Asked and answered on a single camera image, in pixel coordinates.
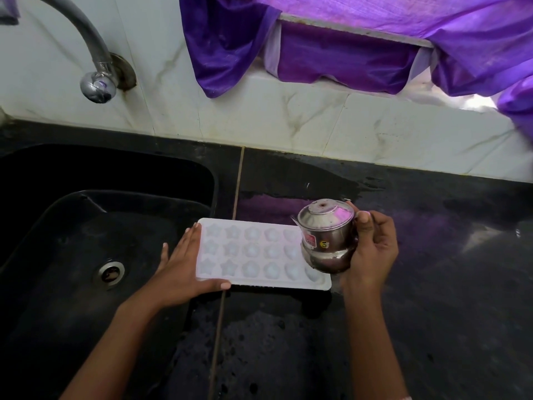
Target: fingernail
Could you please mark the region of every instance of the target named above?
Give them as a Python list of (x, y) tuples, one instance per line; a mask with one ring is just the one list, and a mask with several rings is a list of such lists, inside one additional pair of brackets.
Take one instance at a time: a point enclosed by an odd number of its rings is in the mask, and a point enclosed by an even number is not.
[(357, 221), (360, 221), (361, 223), (368, 223), (370, 220), (370, 213), (367, 211), (358, 211), (356, 217)]

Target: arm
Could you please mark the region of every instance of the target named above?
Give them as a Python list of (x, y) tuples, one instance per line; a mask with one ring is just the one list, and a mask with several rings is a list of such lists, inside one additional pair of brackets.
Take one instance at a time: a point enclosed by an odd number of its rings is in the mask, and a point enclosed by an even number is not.
[(144, 334), (159, 310), (231, 287), (223, 279), (196, 280), (201, 231), (199, 223), (187, 229), (170, 259), (169, 246), (163, 244), (156, 274), (118, 307), (109, 328), (60, 397), (62, 400), (122, 398)]
[(398, 255), (396, 230), (390, 217), (354, 209), (359, 243), (350, 269), (341, 279), (353, 394), (364, 400), (407, 399), (409, 394), (381, 308), (381, 289)]

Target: faucet handle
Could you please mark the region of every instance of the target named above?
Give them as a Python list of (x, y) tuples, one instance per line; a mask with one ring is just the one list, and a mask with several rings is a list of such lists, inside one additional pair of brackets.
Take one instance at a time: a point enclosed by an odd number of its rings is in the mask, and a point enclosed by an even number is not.
[(108, 102), (117, 93), (117, 86), (113, 80), (97, 71), (85, 74), (79, 82), (79, 87), (83, 95), (98, 104)]

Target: black sink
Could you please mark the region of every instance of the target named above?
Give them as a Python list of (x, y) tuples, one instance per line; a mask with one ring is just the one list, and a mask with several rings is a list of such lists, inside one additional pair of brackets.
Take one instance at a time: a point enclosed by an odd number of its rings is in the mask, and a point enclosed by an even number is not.
[[(0, 362), (18, 397), (57, 398), (117, 306), (155, 272), (163, 242), (214, 207), (217, 183), (193, 161), (43, 145), (0, 159)], [(163, 376), (187, 315), (154, 323), (127, 390)]]

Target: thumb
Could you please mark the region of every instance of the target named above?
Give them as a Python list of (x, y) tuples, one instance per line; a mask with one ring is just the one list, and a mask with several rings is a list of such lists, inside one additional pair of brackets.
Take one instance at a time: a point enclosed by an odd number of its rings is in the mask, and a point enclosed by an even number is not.
[(207, 279), (198, 281), (198, 294), (227, 291), (231, 288), (231, 282), (226, 279)]
[(374, 243), (374, 222), (372, 215), (366, 211), (356, 213), (357, 234), (359, 235), (358, 245), (365, 246)]

